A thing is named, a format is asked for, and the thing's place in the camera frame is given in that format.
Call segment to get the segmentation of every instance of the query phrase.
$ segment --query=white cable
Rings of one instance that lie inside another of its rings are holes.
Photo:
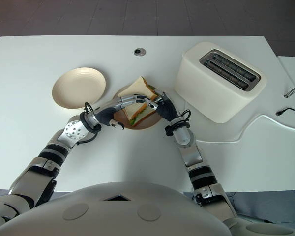
[[[238,143],[243,134],[245,133],[246,129],[248,129],[253,123],[255,123],[259,118],[261,117],[265,117],[267,119],[269,119],[270,121],[276,123],[277,125],[283,127],[283,128],[286,128],[286,129],[289,129],[289,130],[292,130],[292,131],[295,131],[295,128],[293,127],[289,127],[287,125],[284,125],[284,124],[281,124],[280,122],[272,119],[271,117],[268,117],[267,115],[258,115],[257,117],[255,117],[254,119],[252,119],[250,122],[248,122],[244,127],[243,129],[241,130],[241,133],[240,133],[240,136],[238,137],[238,139],[236,140],[233,140],[233,141],[221,141],[221,142],[216,142],[216,141],[204,141],[204,140],[198,140],[197,139],[197,142],[201,142],[201,143],[207,143],[207,144],[235,144],[235,143]]]

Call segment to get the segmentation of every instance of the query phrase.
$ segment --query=sandwich half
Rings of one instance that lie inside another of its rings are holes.
[[[128,88],[117,95],[118,97],[122,97],[125,95],[141,94],[154,101],[157,97],[157,94],[155,94],[153,89],[154,88],[149,86],[145,79],[140,76]],[[130,125],[136,126],[148,116],[152,115],[155,110],[149,107],[146,103],[136,103],[125,107],[123,112],[127,116]]]

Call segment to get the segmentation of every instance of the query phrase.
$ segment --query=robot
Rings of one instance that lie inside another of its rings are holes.
[[[95,110],[86,103],[85,111],[72,117],[12,183],[8,195],[0,196],[0,236],[295,236],[292,229],[237,217],[189,129],[191,112],[179,115],[164,92],[155,92],[155,101],[134,94]],[[165,186],[137,182],[99,184],[49,201],[74,146],[93,140],[101,125],[124,129],[114,113],[134,103],[147,103],[170,123],[165,131],[181,153],[195,201]]]

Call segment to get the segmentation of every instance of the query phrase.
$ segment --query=empty plate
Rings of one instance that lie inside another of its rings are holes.
[[[64,108],[77,109],[84,103],[96,102],[104,93],[106,81],[102,73],[93,68],[70,70],[57,79],[52,96]]]

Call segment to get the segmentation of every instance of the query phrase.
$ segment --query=table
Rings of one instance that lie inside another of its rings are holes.
[[[213,42],[233,52],[268,77],[263,92],[225,124],[208,120],[172,89],[182,53],[202,41]],[[136,48],[145,48],[147,54],[134,56]],[[71,116],[82,111],[61,108],[51,96],[57,78],[77,67],[96,68],[104,74],[107,86],[98,105],[110,100],[122,86],[144,76],[152,85],[166,90],[179,110],[192,110],[191,127],[199,140],[235,139],[242,127],[258,114],[269,115],[295,127],[295,114],[274,115],[285,106],[295,106],[295,95],[283,98],[284,92],[293,88],[293,84],[264,37],[2,37],[0,188],[9,188],[52,135],[63,128]],[[147,181],[178,191],[191,191],[179,152],[173,140],[165,135],[166,125],[162,120],[145,131],[104,127],[95,141],[72,150],[57,177],[56,191],[74,191],[113,181]],[[272,140],[269,146],[265,145],[268,140]],[[260,119],[246,131],[242,141],[242,144],[228,145],[198,142],[226,191],[295,189],[295,133],[287,134],[286,130]]]

